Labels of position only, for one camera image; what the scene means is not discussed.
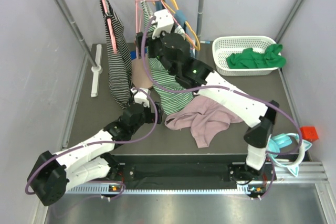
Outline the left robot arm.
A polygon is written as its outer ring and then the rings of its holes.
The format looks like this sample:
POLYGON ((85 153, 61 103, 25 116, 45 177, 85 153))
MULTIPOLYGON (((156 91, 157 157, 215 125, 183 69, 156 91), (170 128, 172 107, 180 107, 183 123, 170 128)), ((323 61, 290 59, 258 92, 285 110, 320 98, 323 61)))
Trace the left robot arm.
POLYGON ((110 152, 130 141, 142 125, 161 121, 159 102, 154 108, 133 102, 91 138, 58 153, 43 152, 27 178, 33 194, 50 206, 78 185, 98 178, 116 179, 119 163, 110 152))

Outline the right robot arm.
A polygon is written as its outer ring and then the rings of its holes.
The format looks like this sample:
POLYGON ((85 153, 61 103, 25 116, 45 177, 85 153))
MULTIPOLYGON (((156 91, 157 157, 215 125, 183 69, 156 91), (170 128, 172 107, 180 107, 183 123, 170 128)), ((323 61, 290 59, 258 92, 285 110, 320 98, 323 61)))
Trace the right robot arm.
POLYGON ((147 49, 148 56, 157 59, 184 91, 194 91, 214 100, 248 125, 244 134, 248 145, 245 174, 252 180, 262 176, 278 103, 257 101, 227 82, 208 64, 191 57, 189 43, 179 34, 162 32, 154 38, 151 33, 139 32, 135 39, 141 56, 147 49))

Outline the pink tank top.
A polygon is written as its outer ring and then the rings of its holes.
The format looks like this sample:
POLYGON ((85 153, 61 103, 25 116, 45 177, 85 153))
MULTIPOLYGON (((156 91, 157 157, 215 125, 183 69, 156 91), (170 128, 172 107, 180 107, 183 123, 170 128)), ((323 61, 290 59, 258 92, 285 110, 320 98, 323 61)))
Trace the pink tank top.
POLYGON ((197 147, 207 148, 217 133, 242 121, 239 116, 216 101, 198 95, 181 111, 167 116, 165 126, 170 130, 189 127, 197 147))

